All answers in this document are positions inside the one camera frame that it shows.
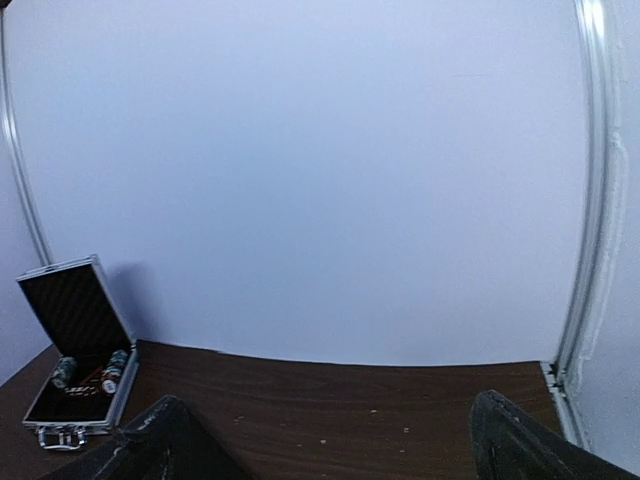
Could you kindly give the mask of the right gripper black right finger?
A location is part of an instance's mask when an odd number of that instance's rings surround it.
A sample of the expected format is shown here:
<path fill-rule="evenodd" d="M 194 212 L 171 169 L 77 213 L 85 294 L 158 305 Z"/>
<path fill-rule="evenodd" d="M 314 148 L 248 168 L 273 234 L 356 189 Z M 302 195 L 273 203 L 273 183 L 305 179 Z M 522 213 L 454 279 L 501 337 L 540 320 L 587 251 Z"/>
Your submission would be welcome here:
<path fill-rule="evenodd" d="M 635 479 L 563 439 L 495 390 L 476 396 L 469 429 L 480 479 Z"/>

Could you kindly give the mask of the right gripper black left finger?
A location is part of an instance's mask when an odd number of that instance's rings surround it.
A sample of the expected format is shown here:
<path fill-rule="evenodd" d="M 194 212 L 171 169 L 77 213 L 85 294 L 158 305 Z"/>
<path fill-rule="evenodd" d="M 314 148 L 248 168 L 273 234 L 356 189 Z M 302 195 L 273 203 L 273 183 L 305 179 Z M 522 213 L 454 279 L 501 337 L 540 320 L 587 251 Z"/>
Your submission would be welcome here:
<path fill-rule="evenodd" d="M 121 428 L 86 479 L 238 479 L 240 462 L 186 404 L 165 395 Z"/>

